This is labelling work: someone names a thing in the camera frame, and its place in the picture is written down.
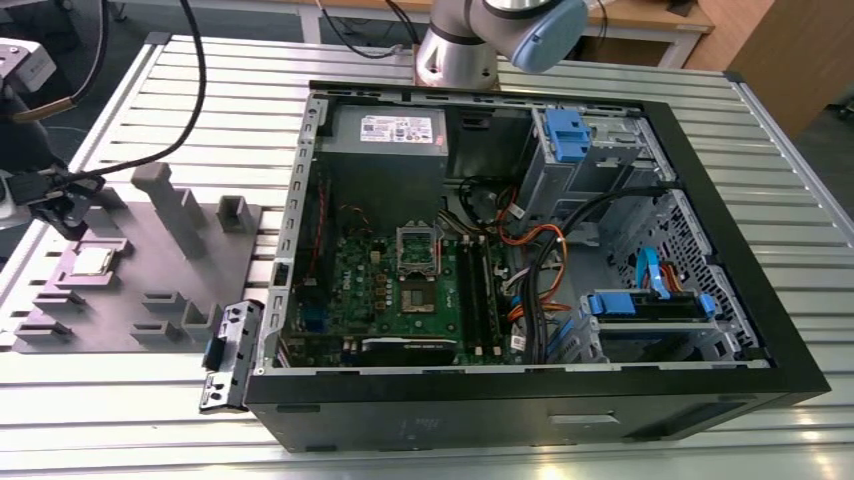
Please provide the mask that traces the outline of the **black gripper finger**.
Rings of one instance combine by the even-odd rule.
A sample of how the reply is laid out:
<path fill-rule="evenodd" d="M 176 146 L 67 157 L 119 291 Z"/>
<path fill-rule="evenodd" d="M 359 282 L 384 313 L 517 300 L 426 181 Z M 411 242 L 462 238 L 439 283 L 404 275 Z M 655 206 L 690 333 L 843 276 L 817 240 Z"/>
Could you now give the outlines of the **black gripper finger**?
<path fill-rule="evenodd" d="M 80 240 L 88 231 L 84 220 L 91 198 L 75 193 L 39 201 L 31 205 L 35 219 L 48 224 L 65 240 Z"/>

